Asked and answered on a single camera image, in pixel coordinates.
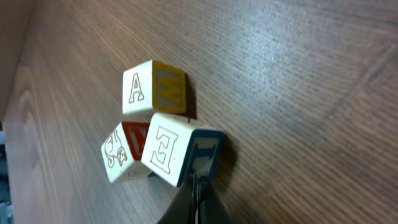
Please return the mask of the wooden block green side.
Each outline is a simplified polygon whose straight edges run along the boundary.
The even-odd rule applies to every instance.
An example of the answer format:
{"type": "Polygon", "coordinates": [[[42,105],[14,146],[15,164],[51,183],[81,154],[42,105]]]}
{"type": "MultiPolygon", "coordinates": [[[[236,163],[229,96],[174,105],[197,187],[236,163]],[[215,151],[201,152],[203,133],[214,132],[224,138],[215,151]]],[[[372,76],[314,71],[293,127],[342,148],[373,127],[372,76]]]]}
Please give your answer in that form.
{"type": "Polygon", "coordinates": [[[122,112],[138,115],[187,110],[186,73],[174,66],[149,60],[123,73],[122,112]]]}

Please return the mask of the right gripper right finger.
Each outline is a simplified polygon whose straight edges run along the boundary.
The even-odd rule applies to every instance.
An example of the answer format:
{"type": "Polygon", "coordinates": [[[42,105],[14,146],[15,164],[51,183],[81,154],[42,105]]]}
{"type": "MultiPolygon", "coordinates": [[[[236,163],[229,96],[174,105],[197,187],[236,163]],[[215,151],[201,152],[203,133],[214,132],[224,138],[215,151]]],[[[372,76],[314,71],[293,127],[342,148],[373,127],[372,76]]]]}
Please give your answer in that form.
{"type": "Polygon", "coordinates": [[[232,224],[232,219],[209,179],[200,177],[197,184],[199,224],[232,224]]]}

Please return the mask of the plain wooden block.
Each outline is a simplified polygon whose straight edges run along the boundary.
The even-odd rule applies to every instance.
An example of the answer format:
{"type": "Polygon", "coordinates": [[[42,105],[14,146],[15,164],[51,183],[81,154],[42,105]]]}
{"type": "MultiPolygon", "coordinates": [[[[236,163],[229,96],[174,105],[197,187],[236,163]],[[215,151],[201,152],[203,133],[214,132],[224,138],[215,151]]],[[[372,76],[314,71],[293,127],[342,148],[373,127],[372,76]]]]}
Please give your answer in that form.
{"type": "Polygon", "coordinates": [[[211,179],[225,133],[199,120],[155,113],[150,121],[141,162],[170,185],[188,176],[211,179]]]}

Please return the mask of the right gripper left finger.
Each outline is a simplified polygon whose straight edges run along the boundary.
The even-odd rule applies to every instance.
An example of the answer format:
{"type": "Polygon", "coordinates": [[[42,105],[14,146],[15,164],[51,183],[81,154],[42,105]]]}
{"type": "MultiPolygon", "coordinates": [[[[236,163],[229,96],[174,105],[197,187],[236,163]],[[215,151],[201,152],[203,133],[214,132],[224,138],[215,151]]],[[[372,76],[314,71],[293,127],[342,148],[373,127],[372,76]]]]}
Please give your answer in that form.
{"type": "Polygon", "coordinates": [[[196,224],[197,177],[188,176],[157,224],[196,224]]]}

